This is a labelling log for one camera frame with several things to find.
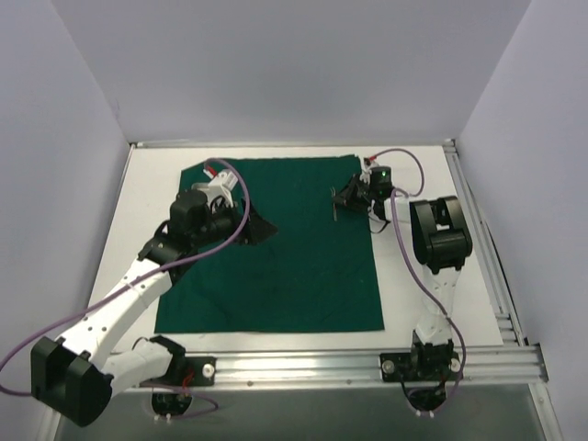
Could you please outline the metal instrument tray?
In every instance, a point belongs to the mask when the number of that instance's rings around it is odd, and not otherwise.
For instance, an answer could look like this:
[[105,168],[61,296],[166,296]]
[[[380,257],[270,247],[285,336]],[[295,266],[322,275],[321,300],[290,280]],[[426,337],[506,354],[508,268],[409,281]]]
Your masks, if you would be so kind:
[[208,188],[209,188],[209,183],[201,183],[201,182],[194,183],[191,186],[191,189],[198,189],[200,191],[204,191],[205,189],[208,189]]

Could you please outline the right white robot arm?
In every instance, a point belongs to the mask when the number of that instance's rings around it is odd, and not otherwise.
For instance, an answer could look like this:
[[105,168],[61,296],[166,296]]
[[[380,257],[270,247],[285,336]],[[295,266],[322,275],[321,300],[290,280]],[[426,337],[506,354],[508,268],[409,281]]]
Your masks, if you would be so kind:
[[424,293],[424,308],[413,331],[408,368],[418,379],[429,379],[441,364],[457,363],[453,336],[458,332],[452,311],[458,278],[473,251],[458,198],[416,199],[392,184],[388,166],[376,166],[352,175],[341,190],[333,190],[332,202],[335,209],[374,214],[386,226],[393,226],[398,240],[400,224],[410,226],[420,274],[412,266],[405,245],[399,246],[409,272]]

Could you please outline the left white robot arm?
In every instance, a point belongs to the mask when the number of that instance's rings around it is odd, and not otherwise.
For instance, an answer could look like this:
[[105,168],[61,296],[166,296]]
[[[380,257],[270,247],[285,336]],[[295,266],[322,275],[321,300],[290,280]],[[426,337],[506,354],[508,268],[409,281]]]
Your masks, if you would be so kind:
[[256,245],[277,233],[248,198],[193,188],[177,194],[163,221],[120,282],[59,337],[30,352],[31,394],[80,427],[121,392],[148,380],[179,386],[193,372],[185,348],[156,335],[113,354],[142,314],[198,260],[231,243]]

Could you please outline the dark green surgical cloth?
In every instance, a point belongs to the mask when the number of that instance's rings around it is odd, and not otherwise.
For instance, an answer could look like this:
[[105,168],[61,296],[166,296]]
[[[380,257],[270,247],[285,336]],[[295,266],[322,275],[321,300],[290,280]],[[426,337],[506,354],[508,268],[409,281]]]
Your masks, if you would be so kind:
[[277,233],[192,265],[160,298],[156,332],[382,330],[368,218],[332,205],[333,190],[359,171],[357,157],[236,159],[233,166]]

